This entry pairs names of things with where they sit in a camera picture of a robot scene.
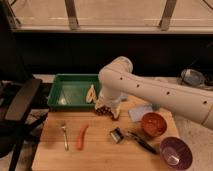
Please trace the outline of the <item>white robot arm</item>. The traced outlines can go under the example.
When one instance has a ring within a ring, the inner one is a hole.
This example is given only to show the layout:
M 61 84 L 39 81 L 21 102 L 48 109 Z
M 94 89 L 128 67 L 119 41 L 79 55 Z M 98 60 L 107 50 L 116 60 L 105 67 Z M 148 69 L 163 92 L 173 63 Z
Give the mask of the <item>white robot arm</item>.
M 116 109 L 121 95 L 130 94 L 213 130 L 213 91 L 147 79 L 132 70 L 132 62 L 120 56 L 99 71 L 98 100 L 103 106 Z

